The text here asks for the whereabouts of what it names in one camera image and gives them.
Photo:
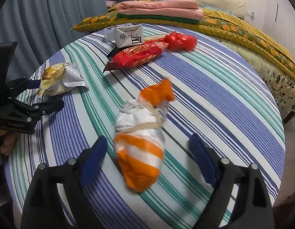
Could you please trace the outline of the person's left hand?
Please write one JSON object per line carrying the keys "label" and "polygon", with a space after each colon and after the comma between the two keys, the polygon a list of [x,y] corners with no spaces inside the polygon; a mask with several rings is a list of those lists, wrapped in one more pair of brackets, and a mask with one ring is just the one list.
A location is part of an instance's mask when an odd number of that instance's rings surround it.
{"label": "person's left hand", "polygon": [[13,152],[20,134],[14,131],[0,129],[0,136],[3,137],[3,143],[0,144],[0,152],[8,156]]}

